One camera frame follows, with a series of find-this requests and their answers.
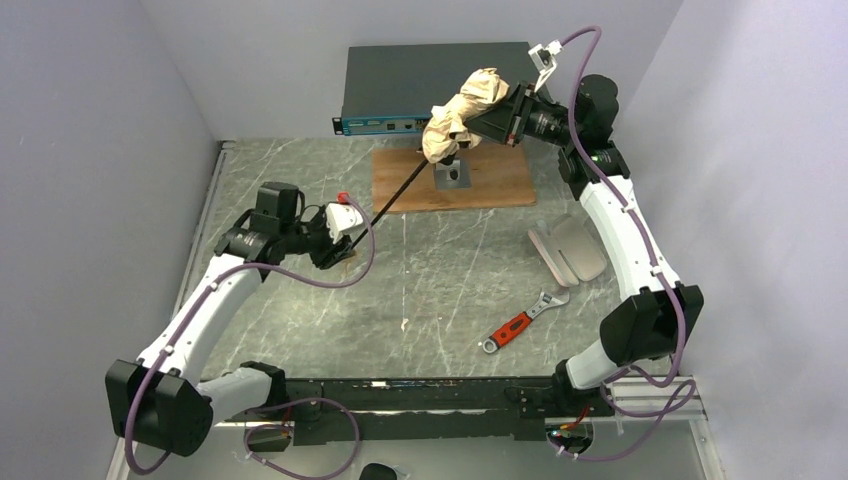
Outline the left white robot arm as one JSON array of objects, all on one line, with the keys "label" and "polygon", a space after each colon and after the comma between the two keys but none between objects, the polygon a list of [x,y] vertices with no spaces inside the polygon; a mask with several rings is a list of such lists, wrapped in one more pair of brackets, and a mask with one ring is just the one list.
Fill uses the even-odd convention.
[{"label": "left white robot arm", "polygon": [[246,411],[285,405],[283,369],[258,361],[213,380],[204,365],[245,301],[289,256],[327,270],[353,253],[352,231],[368,224],[348,195],[309,205],[285,182],[265,182],[252,208],[216,242],[200,283],[165,330],[135,359],[105,375],[112,427],[128,446],[195,453],[212,426]]}]

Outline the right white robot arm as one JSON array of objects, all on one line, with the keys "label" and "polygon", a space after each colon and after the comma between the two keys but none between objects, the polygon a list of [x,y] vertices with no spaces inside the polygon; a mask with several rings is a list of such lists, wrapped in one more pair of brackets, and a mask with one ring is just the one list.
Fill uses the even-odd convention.
[{"label": "right white robot arm", "polygon": [[557,366],[564,394],[597,388],[643,360],[669,357],[675,376],[704,304],[699,286],[684,284],[661,254],[641,213],[631,171],[611,138],[618,112],[616,83],[593,74],[579,80],[567,106],[520,83],[465,122],[500,144],[532,137],[557,146],[560,175],[612,262],[621,303],[601,321],[597,341]]}]

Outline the beige black folding umbrella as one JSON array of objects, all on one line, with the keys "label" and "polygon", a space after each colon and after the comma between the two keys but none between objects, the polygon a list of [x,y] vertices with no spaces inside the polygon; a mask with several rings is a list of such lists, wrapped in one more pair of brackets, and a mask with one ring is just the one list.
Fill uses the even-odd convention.
[{"label": "beige black folding umbrella", "polygon": [[509,84],[502,79],[496,67],[480,68],[468,76],[459,92],[445,104],[433,106],[422,134],[420,150],[424,159],[374,216],[370,227],[376,226],[427,165],[447,160],[462,148],[478,146],[482,136],[472,133],[465,122],[496,106],[508,93]]}]

